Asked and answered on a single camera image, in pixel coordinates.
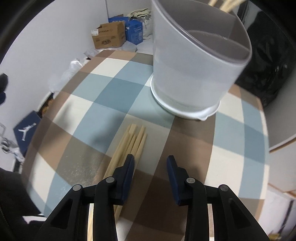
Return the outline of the wooden chopstick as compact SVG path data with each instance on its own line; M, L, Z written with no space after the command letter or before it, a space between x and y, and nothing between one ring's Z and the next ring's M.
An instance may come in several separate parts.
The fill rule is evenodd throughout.
M136 124L132 124L127 127L123 137L121 138L121 141L118 144L118 147L116 148L111 158L111 161L106 170L106 173L104 174L104 177L103 177L104 179L109 176L112 176L112 174L114 173L114 170L117 167L121 166L121 159L124 157L125 152L128 146L130 145L132 138L134 137L134 133L136 129L137 129Z
M140 142L144 136L144 132L145 132L145 127L141 126L138 135L132 137L132 140L130 141L130 144L129 144L128 149L126 151L127 154L132 154L134 157L136 157L136 153L139 149Z
M208 5L210 6L215 6L215 4L217 3L218 0L210 0L210 2L208 3Z
M138 162L139 162L140 157L142 155L142 151L143 151L146 139L147 139L147 133L144 133L144 135L143 135L143 137L142 137L142 139L140 141L140 144L138 145L137 152L135 153L135 156L134 156L135 165L134 165L133 175L134 175L134 173L135 173L135 171L137 169ZM120 216L120 213L121 213L121 210L122 210L122 206L117 206L116 208L114 208L114 210L115 210L115 213L114 213L115 222L117 223L118 219L119 219L119 216Z
M245 0L226 0L220 6L220 10L222 10L226 13L229 13L234 8L236 8L237 6L241 5L244 2L245 2Z

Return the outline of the white plastic utensil holder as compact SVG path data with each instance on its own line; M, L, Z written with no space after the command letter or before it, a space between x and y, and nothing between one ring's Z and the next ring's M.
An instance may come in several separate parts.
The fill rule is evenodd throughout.
M152 1L152 18L154 99L176 116L206 120L251 59L243 23L206 1Z

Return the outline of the white plastic bag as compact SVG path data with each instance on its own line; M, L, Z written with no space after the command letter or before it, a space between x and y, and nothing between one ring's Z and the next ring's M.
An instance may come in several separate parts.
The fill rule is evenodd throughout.
M48 88L51 93L60 92L62 88L69 82L69 80L78 73L81 68L89 62L89 59L84 58L74 59L70 62L67 70L62 75L52 75L48 80Z

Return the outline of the blue Jordan shoe box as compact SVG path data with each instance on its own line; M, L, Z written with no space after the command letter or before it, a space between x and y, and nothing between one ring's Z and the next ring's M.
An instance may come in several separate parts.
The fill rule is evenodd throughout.
M28 150L29 144L40 121L41 118L38 116L37 112L31 111L14 127L16 142L23 156L25 156Z

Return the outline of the checkered tablecloth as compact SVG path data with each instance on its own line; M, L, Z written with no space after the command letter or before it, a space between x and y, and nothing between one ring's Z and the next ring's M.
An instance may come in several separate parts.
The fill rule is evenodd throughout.
M268 133L260 100L233 85L205 121L185 120L152 96L152 56L103 51L65 85L29 145L22 179L48 216L75 184L101 181L125 131L145 129L142 154L117 223L119 240L182 240L187 209L174 201L173 155L205 185L228 185L255 218L266 197Z

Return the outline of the brown cardboard box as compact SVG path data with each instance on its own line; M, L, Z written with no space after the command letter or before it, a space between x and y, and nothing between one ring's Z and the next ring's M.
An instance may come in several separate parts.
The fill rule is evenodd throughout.
M121 47L125 41L125 23L122 21L101 24L91 31L96 49Z

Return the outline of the blue cardboard box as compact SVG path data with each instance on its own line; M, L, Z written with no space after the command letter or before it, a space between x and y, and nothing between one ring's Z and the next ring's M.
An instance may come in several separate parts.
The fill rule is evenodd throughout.
M110 23L124 22L126 41L129 41L135 45L143 42L142 22L135 19L130 19L128 16L114 16L112 18L109 18L108 21Z

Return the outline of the beige cloth bag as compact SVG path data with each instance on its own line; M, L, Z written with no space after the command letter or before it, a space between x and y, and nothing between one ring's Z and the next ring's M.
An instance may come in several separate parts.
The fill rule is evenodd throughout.
M130 19L149 19L151 15L151 10L149 8L137 9L132 11L127 15Z

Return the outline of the black backpack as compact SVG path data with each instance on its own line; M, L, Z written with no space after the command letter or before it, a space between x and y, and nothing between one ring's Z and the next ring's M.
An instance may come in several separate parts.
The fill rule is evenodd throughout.
M267 107L278 95L289 75L290 43L285 34L262 11L247 29L252 58L236 84L257 96Z

